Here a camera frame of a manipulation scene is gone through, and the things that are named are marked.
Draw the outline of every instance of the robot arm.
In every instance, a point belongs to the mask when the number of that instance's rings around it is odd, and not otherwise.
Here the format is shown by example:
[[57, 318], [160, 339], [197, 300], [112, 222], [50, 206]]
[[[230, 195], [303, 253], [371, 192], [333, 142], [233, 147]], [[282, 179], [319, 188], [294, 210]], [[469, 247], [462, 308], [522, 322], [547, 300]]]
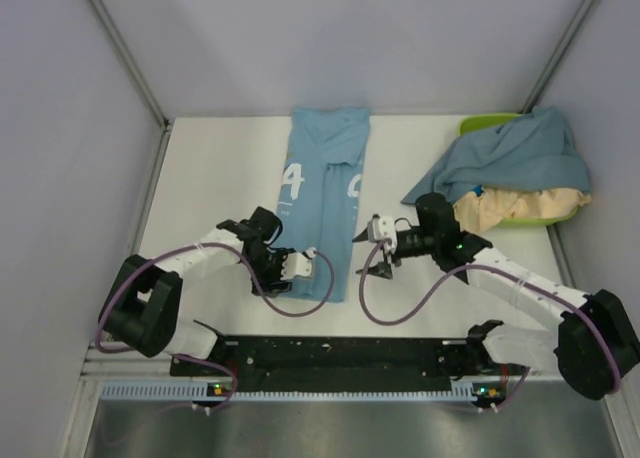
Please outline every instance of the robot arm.
[[[315, 250], [296, 252], [271, 248], [282, 223], [270, 211], [258, 207], [249, 220], [227, 220], [205, 235], [192, 248], [160, 259], [133, 281], [116, 302], [104, 330], [147, 357], [160, 352], [204, 359], [215, 346], [217, 333], [179, 316], [180, 298], [191, 286], [211, 273], [238, 263], [235, 250], [251, 265], [262, 290], [273, 297], [291, 289], [295, 277], [313, 274]], [[215, 243], [215, 247], [202, 246]], [[133, 255], [125, 260], [111, 288], [100, 317], [116, 291], [148, 260]], [[252, 293], [258, 294], [252, 282]]]
[[487, 240], [461, 231], [453, 207], [440, 194], [421, 196], [416, 201], [416, 210], [419, 226], [397, 230], [392, 217], [374, 216], [367, 230], [354, 239], [381, 243], [384, 260], [365, 271], [391, 279], [392, 265], [400, 266], [405, 258], [430, 255], [445, 273], [467, 264], [504, 272], [501, 275], [468, 269], [455, 275], [464, 283], [501, 298], [544, 328], [530, 330], [495, 320], [472, 328], [470, 336], [482, 342], [493, 363], [519, 364], [551, 373], [559, 371], [576, 391], [591, 399], [599, 399], [611, 391], [613, 370], [593, 332], [576, 313], [531, 288], [561, 298], [586, 314], [604, 338], [621, 377], [640, 362], [640, 342], [615, 295], [606, 290], [589, 295], [514, 263]]

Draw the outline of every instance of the crumpled fabric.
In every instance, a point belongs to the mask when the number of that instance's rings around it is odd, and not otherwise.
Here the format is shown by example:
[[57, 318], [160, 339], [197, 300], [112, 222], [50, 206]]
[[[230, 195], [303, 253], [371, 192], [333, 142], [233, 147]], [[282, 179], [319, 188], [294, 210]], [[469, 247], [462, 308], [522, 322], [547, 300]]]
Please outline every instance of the crumpled fabric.
[[536, 107], [503, 125], [459, 136], [402, 203], [413, 205], [419, 196], [436, 192], [453, 204], [479, 185], [591, 192], [587, 166], [573, 145], [571, 128], [553, 107]]
[[591, 202], [591, 196], [573, 188], [544, 191], [517, 191], [483, 187], [483, 193], [466, 193], [454, 205], [460, 227], [482, 233], [504, 218], [561, 218], [576, 206]]

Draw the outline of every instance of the blue cloth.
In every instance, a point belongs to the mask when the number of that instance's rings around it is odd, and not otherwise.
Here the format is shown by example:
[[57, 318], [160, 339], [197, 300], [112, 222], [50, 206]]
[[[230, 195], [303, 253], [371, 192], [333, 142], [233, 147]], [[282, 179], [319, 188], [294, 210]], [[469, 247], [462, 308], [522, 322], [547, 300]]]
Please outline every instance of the blue cloth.
[[[369, 137], [369, 110], [323, 112], [296, 108], [277, 215], [283, 232], [274, 246], [304, 251], [315, 246], [333, 264], [332, 302], [344, 301], [351, 239], [358, 215], [360, 178]], [[321, 259], [310, 280], [296, 279], [284, 296], [321, 300], [330, 273]]]
[[573, 146], [569, 124], [553, 107], [536, 107], [504, 125], [458, 137], [402, 203], [414, 204], [433, 191], [455, 203], [477, 186], [591, 192], [587, 166]]

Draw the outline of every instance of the gray wall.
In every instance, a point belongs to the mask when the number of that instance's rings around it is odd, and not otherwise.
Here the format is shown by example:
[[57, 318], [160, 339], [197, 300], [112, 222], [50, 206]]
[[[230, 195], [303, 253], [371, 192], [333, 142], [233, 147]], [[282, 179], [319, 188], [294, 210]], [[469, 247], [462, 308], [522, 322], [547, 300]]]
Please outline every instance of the gray wall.
[[593, 204], [561, 227], [576, 280], [618, 294], [638, 330], [639, 2], [602, 0], [543, 99], [569, 119], [593, 185]]
[[522, 106], [580, 0], [104, 0], [185, 115]]
[[0, 0], [0, 456], [50, 457], [154, 124], [83, 0]]

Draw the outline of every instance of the purple cable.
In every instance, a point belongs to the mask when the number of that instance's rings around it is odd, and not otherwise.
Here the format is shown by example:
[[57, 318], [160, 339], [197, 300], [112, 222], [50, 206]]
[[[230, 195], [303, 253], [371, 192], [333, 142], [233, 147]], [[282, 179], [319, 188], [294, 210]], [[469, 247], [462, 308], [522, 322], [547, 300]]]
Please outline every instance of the purple cable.
[[[400, 318], [397, 318], [395, 320], [389, 320], [389, 321], [381, 320], [381, 319], [376, 318], [375, 316], [373, 316], [373, 314], [371, 314], [371, 311], [369, 311], [369, 308], [367, 308], [367, 304], [366, 304], [365, 299], [364, 299], [364, 282], [365, 282], [365, 279], [367, 277], [367, 272], [369, 271], [369, 268], [371, 267], [371, 262], [373, 261], [373, 258], [375, 257], [376, 253], [378, 253], [378, 251], [380, 251], [382, 249], [382, 247], [385, 245], [385, 242], [386, 241], [381, 241], [381, 242], [377, 243], [376, 246], [373, 248], [373, 250], [371, 250], [371, 253], [367, 257], [367, 261], [365, 262], [365, 264], [364, 264], [364, 266], [362, 268], [362, 275], [360, 276], [360, 285], [358, 287], [358, 295], [359, 295], [359, 298], [360, 298], [360, 306], [362, 307], [362, 311], [367, 316], [367, 318], [369, 318], [374, 323], [377, 323], [378, 325], [394, 326], [394, 325], [399, 325], [401, 323], [404, 323], [404, 322], [408, 321], [409, 319], [411, 319], [413, 316], [415, 316], [422, 309], [422, 307], [427, 303], [427, 301], [429, 301], [429, 299], [433, 296], [433, 294], [438, 290], [438, 288], [440, 288], [440, 286], [445, 281], [447, 281], [449, 278], [451, 278], [456, 273], [459, 273], [461, 271], [482, 270], [482, 271], [487, 271], [489, 273], [494, 273], [496, 275], [502, 276], [503, 278], [506, 278], [506, 279], [508, 279], [508, 280], [510, 280], [510, 281], [512, 281], [514, 283], [519, 283], [521, 281], [520, 278], [518, 278], [518, 277], [516, 277], [516, 276], [514, 276], [514, 275], [512, 275], [510, 273], [507, 273], [506, 271], [503, 271], [503, 270], [501, 270], [499, 268], [495, 268], [493, 266], [475, 265], [473, 263], [470, 263], [468, 265], [458, 266], [457, 268], [454, 268], [453, 270], [450, 270], [447, 273], [445, 273], [443, 276], [441, 276], [438, 279], [438, 281], [436, 281], [435, 284], [431, 287], [431, 289], [427, 292], [427, 294], [424, 296], [424, 298], [422, 298], [422, 300], [420, 300], [420, 302], [415, 306], [415, 308], [413, 308], [411, 311], [409, 311], [409, 313], [407, 313], [406, 315], [401, 316]], [[600, 333], [600, 331], [598, 330], [596, 325], [594, 325], [593, 321], [591, 321], [591, 319], [582, 310], [580, 310], [576, 306], [572, 305], [568, 301], [566, 301], [566, 300], [554, 295], [553, 293], [548, 292], [547, 290], [544, 290], [544, 289], [542, 289], [542, 288], [540, 288], [540, 287], [538, 287], [536, 285], [533, 285], [531, 283], [528, 283], [526, 281], [523, 283], [522, 286], [524, 286], [528, 290], [533, 291], [534, 293], [537, 293], [537, 294], [539, 294], [541, 296], [544, 296], [545, 298], [548, 298], [551, 301], [554, 301], [554, 302], [564, 306], [569, 311], [571, 311], [573, 314], [575, 314], [578, 318], [580, 318], [584, 322], [585, 325], [587, 325], [587, 328], [589, 328], [589, 331], [591, 331], [591, 333], [593, 334], [594, 338], [598, 342], [598, 345], [602, 349], [602, 352], [604, 353], [604, 356], [607, 359], [607, 363], [609, 365], [609, 368], [611, 368], [611, 373], [613, 375], [613, 388], [612, 388], [610, 394], [616, 393], [620, 389], [620, 382], [621, 382], [620, 370], [618, 369], [618, 366], [616, 365], [615, 358], [611, 354], [611, 350], [607, 346], [607, 342], [603, 338], [602, 334]], [[511, 392], [510, 396], [512, 396], [513, 393], [520, 388], [520, 385], [525, 380], [526, 375], [527, 375], [526, 373], [523, 374], [522, 378], [520, 378], [520, 381], [516, 384], [515, 388]]]
[[529, 376], [529, 371], [530, 371], [530, 368], [527, 368], [526, 370], [524, 370], [524, 373], [522, 373], [522, 376], [516, 383], [516, 386], [513, 387], [513, 390], [511, 390], [511, 393], [507, 395], [507, 397], [502, 401], [502, 403], [499, 403], [496, 405], [496, 409], [498, 411], [502, 410], [511, 401], [513, 401], [513, 397], [516, 396], [516, 393], [518, 392], [518, 390], [522, 388], [522, 385], [524, 385], [524, 380], [526, 380], [527, 376]]
[[[226, 367], [224, 367], [222, 365], [218, 365], [216, 363], [211, 363], [211, 362], [205, 361], [205, 360], [199, 360], [198, 358], [193, 358], [193, 357], [188, 356], [188, 355], [177, 354], [177, 355], [173, 355], [173, 357], [177, 358], [179, 360], [183, 360], [183, 361], [190, 361], [191, 363], [196, 363], [198, 365], [208, 366], [210, 368], [214, 368], [216, 370], [222, 371], [223, 373], [229, 375], [231, 377], [231, 390], [225, 396], [224, 400], [222, 400], [220, 402], [212, 402], [211, 403], [212, 405], [214, 403], [217, 403], [217, 405], [215, 405], [215, 407], [213, 408], [215, 411], [219, 411], [222, 408], [224, 408], [224, 407], [229, 405], [229, 400], [231, 400], [231, 397], [236, 393], [236, 391], [238, 389], [238, 380], [236, 379], [234, 374], [231, 372], [231, 370], [229, 370], [228, 368], [226, 368]], [[168, 411], [172, 411], [172, 410], [176, 410], [176, 409], [180, 409], [180, 408], [191, 408], [191, 404], [190, 403], [172, 403], [172, 404], [167, 405], [167, 406], [165, 406], [163, 408], [160, 408], [159, 410], [157, 410], [157, 411], [149, 414], [145, 418], [143, 418], [140, 422], [136, 423], [136, 425], [133, 426], [133, 428], [131, 428], [129, 431], [127, 431], [125, 434], [123, 434], [122, 436], [120, 436], [119, 438], [117, 438], [115, 440], [108, 440], [106, 438], [106, 432], [105, 432], [105, 429], [104, 429], [104, 421], [103, 421], [101, 423], [101, 425], [100, 425], [100, 435], [101, 435], [102, 442], [109, 448], [113, 448], [113, 447], [119, 446], [122, 443], [124, 443], [125, 441], [127, 441], [132, 435], [136, 434], [140, 430], [140, 428], [146, 426], [148, 423], [150, 423], [151, 421], [155, 420], [158, 416], [163, 415]]]
[[[310, 310], [303, 311], [301, 313], [290, 313], [288, 311], [281, 310], [276, 305], [271, 303], [271, 300], [265, 294], [264, 289], [262, 288], [262, 286], [260, 286], [260, 282], [258, 281], [258, 277], [256, 276], [255, 271], [253, 271], [253, 268], [251, 268], [251, 264], [247, 261], [247, 259], [244, 256], [242, 256], [242, 253], [240, 253], [235, 248], [233, 248], [233, 247], [231, 247], [229, 245], [225, 245], [224, 243], [202, 243], [201, 245], [204, 248], [222, 248], [223, 250], [230, 251], [231, 253], [236, 255], [238, 257], [238, 259], [240, 260], [240, 262], [249, 271], [249, 275], [251, 275], [251, 280], [253, 281], [253, 284], [255, 285], [256, 289], [258, 290], [258, 293], [260, 293], [260, 296], [262, 297], [262, 300], [267, 304], [267, 306], [269, 308], [271, 308], [273, 311], [275, 311], [279, 315], [286, 316], [288, 318], [302, 318], [303, 316], [309, 316], [312, 313], [315, 313], [316, 311], [318, 311], [320, 308], [322, 308], [324, 306], [324, 304], [327, 301], [329, 301], [329, 297], [331, 296], [331, 292], [333, 291], [333, 285], [334, 285], [334, 282], [335, 282], [335, 272], [334, 272], [334, 269], [333, 269], [333, 265], [331, 264], [331, 262], [329, 261], [329, 258], [327, 258], [327, 256], [325, 254], [320, 253], [319, 251], [316, 251], [316, 255], [318, 255], [320, 258], [322, 258], [327, 263], [327, 266], [329, 267], [329, 273], [331, 275], [331, 280], [329, 282], [329, 288], [327, 289], [327, 294], [324, 296], [324, 298], [322, 298], [320, 303], [318, 303], [316, 306], [314, 306]], [[118, 302], [120, 297], [123, 295], [123, 293], [125, 293], [127, 291], [127, 289], [131, 286], [131, 284], [135, 281], [135, 279], [138, 278], [146, 270], [151, 268], [153, 265], [155, 265], [155, 264], [157, 264], [157, 263], [159, 263], [159, 262], [161, 262], [163, 260], [166, 260], [167, 258], [172, 258], [174, 256], [181, 255], [183, 253], [186, 253], [187, 251], [195, 250], [197, 248], [198, 247], [196, 245], [187, 245], [187, 246], [183, 246], [181, 248], [176, 248], [175, 250], [167, 251], [166, 253], [163, 253], [162, 255], [147, 261], [144, 265], [142, 265], [140, 268], [138, 268], [136, 271], [134, 271], [129, 276], [129, 278], [127, 278], [124, 281], [124, 283], [122, 283], [122, 285], [120, 285], [120, 288], [118, 288], [118, 290], [113, 294], [113, 296], [111, 297], [111, 300], [109, 301], [109, 303], [105, 307], [104, 312], [102, 313], [102, 316], [100, 317], [100, 320], [98, 321], [98, 329], [96, 330], [96, 334], [94, 336], [95, 347], [96, 347], [97, 350], [99, 350], [102, 353], [106, 353], [106, 354], [123, 353], [125, 351], [131, 351], [132, 350], [132, 348], [130, 348], [128, 346], [120, 347], [120, 348], [105, 348], [105, 347], [102, 346], [102, 343], [100, 342], [101, 339], [102, 339], [102, 331], [104, 329], [104, 325], [107, 322], [107, 319], [109, 318], [109, 315], [113, 311], [113, 308], [116, 306], [116, 303]]]

